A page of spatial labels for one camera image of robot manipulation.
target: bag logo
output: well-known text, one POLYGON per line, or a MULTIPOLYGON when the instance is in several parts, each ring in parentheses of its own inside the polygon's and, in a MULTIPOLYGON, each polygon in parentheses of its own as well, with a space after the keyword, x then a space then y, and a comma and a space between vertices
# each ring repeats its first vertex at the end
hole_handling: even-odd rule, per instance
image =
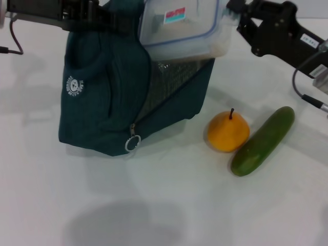
POLYGON ((70 96, 79 95, 84 87, 83 80, 76 80, 72 76, 70 76, 66 82, 66 91, 70 96))

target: cucumber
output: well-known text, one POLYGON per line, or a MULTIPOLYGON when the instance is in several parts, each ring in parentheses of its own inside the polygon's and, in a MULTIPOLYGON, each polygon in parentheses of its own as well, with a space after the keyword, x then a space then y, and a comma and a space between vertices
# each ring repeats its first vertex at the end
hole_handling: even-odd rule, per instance
POLYGON ((295 120, 290 107, 278 109, 241 147, 231 163, 231 171, 241 177, 252 173, 285 137, 295 120))

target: container lid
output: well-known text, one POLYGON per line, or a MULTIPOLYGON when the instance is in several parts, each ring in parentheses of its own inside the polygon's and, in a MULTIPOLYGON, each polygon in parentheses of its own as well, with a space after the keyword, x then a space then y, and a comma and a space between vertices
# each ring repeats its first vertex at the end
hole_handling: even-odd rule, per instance
POLYGON ((219 0, 148 0, 140 42, 150 47, 208 36, 219 31, 221 15, 219 0))

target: white tabletop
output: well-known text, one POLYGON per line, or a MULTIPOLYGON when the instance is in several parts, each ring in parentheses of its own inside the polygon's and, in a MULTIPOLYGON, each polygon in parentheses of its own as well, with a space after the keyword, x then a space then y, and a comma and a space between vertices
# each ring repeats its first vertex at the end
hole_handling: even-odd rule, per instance
MULTIPOLYGON (((301 23, 328 37, 328 20, 301 23)), ((1 245, 328 245, 328 119, 292 91, 292 67, 255 57, 234 31, 201 113, 113 158, 58 141, 67 33, 14 28, 26 54, 0 55, 1 245), (233 176, 232 154, 203 139, 221 111, 235 108, 254 132, 282 106, 296 112, 293 130, 247 177, 233 176)), ((0 45, 15 48, 7 27, 0 45)), ((309 78, 297 80, 328 102, 309 78)))

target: plastic food container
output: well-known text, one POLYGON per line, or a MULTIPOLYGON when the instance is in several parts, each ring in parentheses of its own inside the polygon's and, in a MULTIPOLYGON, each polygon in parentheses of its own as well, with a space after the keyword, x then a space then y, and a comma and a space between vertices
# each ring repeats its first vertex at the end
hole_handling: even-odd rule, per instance
POLYGON ((223 56, 236 23, 236 16, 226 9, 227 1, 148 0, 140 42, 158 61, 223 56))

